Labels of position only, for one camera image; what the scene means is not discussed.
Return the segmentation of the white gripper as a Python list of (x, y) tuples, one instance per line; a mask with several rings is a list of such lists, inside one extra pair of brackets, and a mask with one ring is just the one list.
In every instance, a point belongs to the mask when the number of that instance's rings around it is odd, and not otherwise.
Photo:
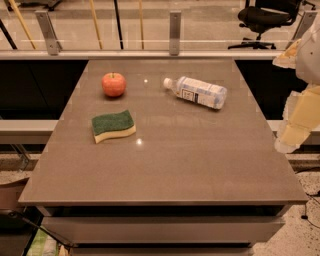
[(320, 125), (320, 22), (316, 18), (301, 40), (294, 41), (272, 64), (281, 68), (296, 68), (296, 76), (307, 82), (302, 92), (292, 91), (287, 98), (283, 120), (274, 143), (280, 153), (292, 153)]

